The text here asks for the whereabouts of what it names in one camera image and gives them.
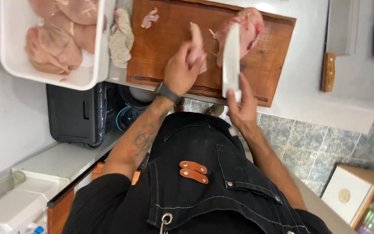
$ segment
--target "brown leather strap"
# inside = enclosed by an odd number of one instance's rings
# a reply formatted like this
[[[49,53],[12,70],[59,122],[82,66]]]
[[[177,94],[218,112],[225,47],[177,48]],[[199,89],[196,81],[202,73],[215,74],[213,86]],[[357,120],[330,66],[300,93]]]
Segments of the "brown leather strap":
[[[207,174],[207,168],[203,165],[198,164],[197,162],[181,161],[179,165],[182,168],[189,168],[189,169],[196,170],[202,174]]]
[[[183,177],[186,177],[186,178],[195,179],[198,182],[203,183],[203,184],[208,184],[209,183],[209,179],[205,175],[203,175],[203,174],[201,174],[201,173],[199,173],[199,172],[197,172],[193,169],[181,168],[180,175],[183,176]]]

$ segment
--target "black apron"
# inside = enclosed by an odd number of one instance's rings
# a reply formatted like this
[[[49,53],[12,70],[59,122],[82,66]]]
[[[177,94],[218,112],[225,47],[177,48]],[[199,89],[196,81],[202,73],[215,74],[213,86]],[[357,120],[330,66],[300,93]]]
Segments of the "black apron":
[[[246,157],[230,125],[217,117],[177,112],[163,122],[153,143],[148,169],[151,208],[148,223],[169,233],[189,219],[214,210],[233,210],[256,223],[267,234],[309,233],[285,196]],[[181,161],[207,168],[209,183],[182,177]]]

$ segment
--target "hand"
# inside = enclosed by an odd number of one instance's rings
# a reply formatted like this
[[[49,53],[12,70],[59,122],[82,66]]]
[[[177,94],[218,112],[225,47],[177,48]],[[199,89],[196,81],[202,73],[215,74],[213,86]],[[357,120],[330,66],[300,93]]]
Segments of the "hand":
[[[258,100],[253,97],[252,88],[242,73],[239,76],[239,88],[242,90],[242,102],[240,104],[236,102],[234,91],[231,89],[227,91],[227,106],[229,107],[227,115],[230,117],[232,124],[239,128],[243,134],[244,130],[252,131],[258,128],[258,113],[256,112]]]
[[[169,59],[164,72],[164,84],[179,96],[187,93],[203,66],[206,55],[197,59],[191,69],[187,66],[187,53],[191,49],[191,42],[184,42],[180,50]]]

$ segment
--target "black wristwatch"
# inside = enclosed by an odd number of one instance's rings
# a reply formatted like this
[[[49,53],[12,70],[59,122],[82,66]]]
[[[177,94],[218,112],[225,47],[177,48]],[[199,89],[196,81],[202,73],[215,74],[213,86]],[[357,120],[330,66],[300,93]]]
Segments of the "black wristwatch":
[[[161,82],[156,88],[155,88],[155,95],[162,95],[164,97],[167,97],[170,99],[174,104],[178,104],[180,102],[180,96],[178,96],[176,93],[171,91],[167,86],[164,85],[163,82]]]

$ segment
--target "tattoo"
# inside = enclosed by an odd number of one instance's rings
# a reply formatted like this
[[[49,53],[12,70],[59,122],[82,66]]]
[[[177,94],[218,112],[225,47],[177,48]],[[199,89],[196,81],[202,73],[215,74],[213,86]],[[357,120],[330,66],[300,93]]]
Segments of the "tattoo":
[[[160,115],[156,123],[148,124],[144,126],[140,131],[137,132],[134,138],[134,141],[133,141],[134,146],[136,146],[137,149],[139,150],[138,152],[135,153],[136,157],[140,153],[148,152],[168,112],[169,112],[169,109],[165,110]]]

